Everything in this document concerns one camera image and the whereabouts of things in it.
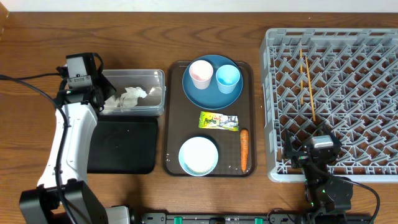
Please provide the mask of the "pink cup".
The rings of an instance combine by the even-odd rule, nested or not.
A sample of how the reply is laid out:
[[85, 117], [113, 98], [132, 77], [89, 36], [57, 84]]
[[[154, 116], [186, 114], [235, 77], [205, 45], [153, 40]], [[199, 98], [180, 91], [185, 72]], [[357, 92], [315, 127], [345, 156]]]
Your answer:
[[210, 85], [213, 76], [213, 67], [210, 62], [196, 60], [190, 65], [188, 72], [197, 89], [204, 90]]

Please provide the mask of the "clear plastic bin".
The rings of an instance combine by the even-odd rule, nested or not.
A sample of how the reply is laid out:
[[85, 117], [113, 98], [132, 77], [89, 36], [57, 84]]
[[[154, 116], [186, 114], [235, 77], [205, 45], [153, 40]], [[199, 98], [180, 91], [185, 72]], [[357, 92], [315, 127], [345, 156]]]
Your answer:
[[160, 116], [165, 105], [165, 73], [159, 69], [104, 70], [103, 75], [116, 88], [116, 97], [125, 93], [127, 87], [141, 87], [146, 93], [134, 107], [105, 108], [102, 115], [114, 116]]

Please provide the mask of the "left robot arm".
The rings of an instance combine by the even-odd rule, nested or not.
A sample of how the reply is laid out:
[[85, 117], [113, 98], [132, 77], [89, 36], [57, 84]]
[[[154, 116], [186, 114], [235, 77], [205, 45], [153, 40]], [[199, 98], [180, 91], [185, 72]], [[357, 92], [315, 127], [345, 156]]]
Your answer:
[[105, 101], [116, 89], [96, 65], [97, 53], [68, 55], [57, 70], [62, 83], [51, 99], [56, 130], [45, 170], [21, 193], [26, 223], [130, 223], [125, 205], [104, 208], [87, 184], [90, 142]]

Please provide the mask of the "black waste tray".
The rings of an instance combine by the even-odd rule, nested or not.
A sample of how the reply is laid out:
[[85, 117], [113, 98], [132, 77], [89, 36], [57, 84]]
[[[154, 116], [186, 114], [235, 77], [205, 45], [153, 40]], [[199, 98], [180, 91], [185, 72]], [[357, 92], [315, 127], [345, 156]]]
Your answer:
[[87, 172], [149, 174], [155, 166], [158, 122], [151, 116], [103, 116], [90, 142]]

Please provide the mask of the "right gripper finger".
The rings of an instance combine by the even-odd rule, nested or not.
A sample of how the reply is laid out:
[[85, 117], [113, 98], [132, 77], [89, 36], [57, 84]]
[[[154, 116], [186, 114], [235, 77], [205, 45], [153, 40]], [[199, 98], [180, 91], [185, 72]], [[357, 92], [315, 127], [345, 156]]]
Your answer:
[[316, 127], [314, 136], [330, 136], [331, 138], [335, 137], [335, 135], [331, 132], [328, 125], [326, 123], [321, 123]]
[[293, 156], [293, 147], [290, 140], [290, 132], [288, 129], [285, 130], [285, 145], [284, 145], [284, 158], [291, 159]]

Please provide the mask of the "right wooden chopstick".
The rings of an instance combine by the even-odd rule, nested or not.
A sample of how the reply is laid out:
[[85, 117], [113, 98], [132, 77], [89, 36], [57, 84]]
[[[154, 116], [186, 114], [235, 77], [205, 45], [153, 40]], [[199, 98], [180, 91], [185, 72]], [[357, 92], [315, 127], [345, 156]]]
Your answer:
[[310, 105], [311, 105], [311, 109], [312, 109], [312, 119], [313, 119], [313, 122], [315, 122], [316, 115], [315, 115], [315, 106], [314, 106], [314, 102], [313, 102], [312, 83], [311, 83], [311, 78], [310, 78], [308, 57], [305, 57], [305, 64], [306, 64], [307, 79], [308, 79], [308, 90], [309, 90], [309, 94], [310, 94]]

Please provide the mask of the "white paper ball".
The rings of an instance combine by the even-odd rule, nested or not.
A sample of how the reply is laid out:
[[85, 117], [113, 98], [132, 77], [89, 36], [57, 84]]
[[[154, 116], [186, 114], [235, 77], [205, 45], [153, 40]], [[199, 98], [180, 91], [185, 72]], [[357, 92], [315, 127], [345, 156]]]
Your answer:
[[147, 93], [141, 87], [127, 87], [125, 93], [121, 96], [111, 96], [105, 101], [105, 108], [116, 108], [116, 107], [134, 107], [138, 104], [139, 98], [145, 98]]

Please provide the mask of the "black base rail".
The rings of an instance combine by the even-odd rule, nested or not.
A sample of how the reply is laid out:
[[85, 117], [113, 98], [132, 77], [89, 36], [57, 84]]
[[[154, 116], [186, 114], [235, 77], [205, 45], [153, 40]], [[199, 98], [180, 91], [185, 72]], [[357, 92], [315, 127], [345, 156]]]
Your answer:
[[134, 224], [285, 224], [285, 223], [374, 223], [372, 215], [291, 213], [278, 208], [265, 215], [168, 214], [162, 212], [133, 215]]

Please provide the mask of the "grey dishwasher rack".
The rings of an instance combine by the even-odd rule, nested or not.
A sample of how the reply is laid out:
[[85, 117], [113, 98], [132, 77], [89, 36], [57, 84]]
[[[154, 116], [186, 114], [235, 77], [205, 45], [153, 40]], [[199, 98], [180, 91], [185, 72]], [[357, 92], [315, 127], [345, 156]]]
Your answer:
[[[356, 182], [397, 182], [397, 30], [269, 29], [260, 50], [267, 175], [302, 182], [284, 158], [326, 123], [341, 141], [328, 168]], [[316, 121], [305, 64], [308, 57]]]

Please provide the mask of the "dark blue plate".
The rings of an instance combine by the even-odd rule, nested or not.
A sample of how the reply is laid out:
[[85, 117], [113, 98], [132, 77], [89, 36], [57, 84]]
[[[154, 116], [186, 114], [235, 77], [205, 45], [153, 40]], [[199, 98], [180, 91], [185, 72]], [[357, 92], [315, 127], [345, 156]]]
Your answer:
[[233, 65], [237, 68], [238, 66], [229, 58], [221, 55], [205, 55], [197, 58], [196, 60], [206, 60], [207, 62], [210, 62], [213, 67], [213, 76], [211, 78], [210, 85], [206, 89], [197, 89], [194, 86], [188, 72], [190, 65], [193, 63], [192, 62], [186, 68], [182, 78], [182, 86], [187, 98], [193, 104], [206, 110], [220, 110], [233, 104], [239, 98], [243, 90], [244, 81], [242, 73], [240, 72], [240, 81], [236, 85], [235, 89], [230, 94], [224, 94], [218, 89], [218, 85], [216, 82], [216, 71], [223, 65]]

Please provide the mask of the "light blue cup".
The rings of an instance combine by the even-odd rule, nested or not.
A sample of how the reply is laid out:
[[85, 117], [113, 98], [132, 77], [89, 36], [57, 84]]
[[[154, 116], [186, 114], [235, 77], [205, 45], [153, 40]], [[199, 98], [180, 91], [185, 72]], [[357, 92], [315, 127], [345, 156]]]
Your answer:
[[216, 82], [220, 92], [230, 94], [240, 81], [240, 71], [233, 65], [223, 65], [216, 71]]

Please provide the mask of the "brown serving tray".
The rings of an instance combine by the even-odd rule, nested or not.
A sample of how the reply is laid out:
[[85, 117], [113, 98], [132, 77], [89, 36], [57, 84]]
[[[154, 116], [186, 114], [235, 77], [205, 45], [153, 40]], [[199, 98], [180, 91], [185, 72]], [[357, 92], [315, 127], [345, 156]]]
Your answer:
[[[199, 107], [194, 104], [183, 90], [183, 75], [186, 74], [189, 61], [173, 63], [167, 74], [167, 93], [165, 107], [165, 126], [162, 167], [164, 171], [175, 177], [188, 177], [178, 161], [178, 154], [183, 143], [193, 137], [204, 137], [211, 140], [218, 150], [216, 167], [208, 177], [244, 178], [256, 169], [256, 134], [254, 113], [254, 84], [251, 67], [245, 62], [236, 62], [241, 72], [241, 83], [228, 95], [219, 92], [216, 81], [213, 88], [226, 103]], [[199, 128], [200, 113], [209, 111], [238, 117], [240, 129], [249, 132], [249, 152], [246, 170], [241, 169], [240, 132], [222, 129]]]

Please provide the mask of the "orange carrot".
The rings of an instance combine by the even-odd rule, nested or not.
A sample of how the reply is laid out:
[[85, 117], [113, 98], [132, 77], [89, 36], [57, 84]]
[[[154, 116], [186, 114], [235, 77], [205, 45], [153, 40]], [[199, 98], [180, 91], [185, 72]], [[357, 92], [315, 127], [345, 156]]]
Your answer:
[[248, 165], [248, 154], [249, 154], [249, 132], [247, 129], [242, 129], [240, 132], [240, 152], [241, 152], [241, 170], [245, 172]]

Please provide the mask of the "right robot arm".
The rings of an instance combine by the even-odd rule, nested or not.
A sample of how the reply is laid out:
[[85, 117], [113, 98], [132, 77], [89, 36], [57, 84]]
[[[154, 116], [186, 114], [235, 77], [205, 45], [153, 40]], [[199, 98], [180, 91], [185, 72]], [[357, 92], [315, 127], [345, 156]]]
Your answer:
[[294, 151], [289, 130], [285, 130], [284, 157], [291, 167], [302, 169], [305, 176], [305, 197], [312, 207], [297, 216], [295, 223], [347, 223], [345, 212], [351, 209], [353, 186], [347, 178], [327, 171], [341, 151], [340, 140], [326, 127], [323, 134], [310, 139], [302, 151]]

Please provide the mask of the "green snack wrapper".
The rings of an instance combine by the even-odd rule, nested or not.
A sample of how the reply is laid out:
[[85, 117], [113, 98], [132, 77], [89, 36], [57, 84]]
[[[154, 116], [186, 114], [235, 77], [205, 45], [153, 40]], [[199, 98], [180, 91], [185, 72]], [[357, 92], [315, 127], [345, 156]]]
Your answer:
[[198, 127], [201, 129], [238, 131], [239, 121], [236, 115], [225, 115], [221, 113], [202, 111], [200, 113]]

